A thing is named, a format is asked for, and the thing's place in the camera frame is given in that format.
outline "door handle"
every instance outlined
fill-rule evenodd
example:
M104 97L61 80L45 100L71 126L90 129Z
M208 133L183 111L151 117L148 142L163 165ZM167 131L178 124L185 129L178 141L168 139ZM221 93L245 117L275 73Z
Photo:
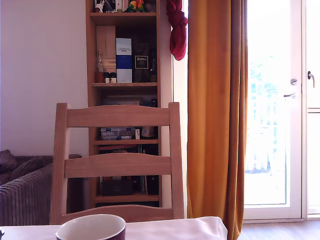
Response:
M292 93L292 94L285 94L285 95L283 95L283 97L284 97L284 98L292 97L292 99L296 99L296 98L297 98L297 95L296 95L296 93L294 92L294 93Z
M313 81L313 88L315 88L315 77L311 74L310 71L308 71L308 79L311 79L312 78L312 81Z

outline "chair slat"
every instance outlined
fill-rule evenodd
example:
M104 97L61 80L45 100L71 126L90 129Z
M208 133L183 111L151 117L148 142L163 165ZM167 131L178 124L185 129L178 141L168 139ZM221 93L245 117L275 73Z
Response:
M67 126L69 128L169 126L169 124L168 108L105 105L69 109L67 113Z
M107 153L65 160L65 178L171 175L171 158L142 153Z
M172 208L151 207L142 205L101 206L62 216L61 224L83 216L93 214L112 214L122 217L127 223L159 221L173 219Z

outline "sofa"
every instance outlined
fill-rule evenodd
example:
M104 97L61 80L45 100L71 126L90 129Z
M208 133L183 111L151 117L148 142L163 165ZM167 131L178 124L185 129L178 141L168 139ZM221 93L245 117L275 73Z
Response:
M9 150L1 151L0 226L50 223L52 170L53 156L13 156ZM68 181L68 188L67 211L81 211L82 180Z

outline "glass bottle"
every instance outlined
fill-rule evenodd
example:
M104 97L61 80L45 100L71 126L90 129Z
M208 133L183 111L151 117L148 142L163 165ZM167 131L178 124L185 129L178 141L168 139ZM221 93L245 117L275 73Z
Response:
M104 72L104 66L102 64L102 59L101 59L101 51L98 52L98 72L99 73Z

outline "shelf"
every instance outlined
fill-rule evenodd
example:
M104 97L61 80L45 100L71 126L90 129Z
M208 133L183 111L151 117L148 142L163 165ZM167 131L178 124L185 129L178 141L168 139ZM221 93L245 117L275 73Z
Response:
M132 140L115 140L104 141L96 140L94 145L124 145L124 144L158 144L158 139L132 139Z
M96 25L117 27L147 27L157 25L155 12L91 12Z
M157 82L133 82L133 83L91 83L92 87L98 88L124 88L124 87L157 87Z
M141 193L135 193L127 196L96 196L95 203L129 203L129 202L157 202L159 201L159 195L142 195Z
M157 82L91 83L91 86L108 95L157 95L158 93Z

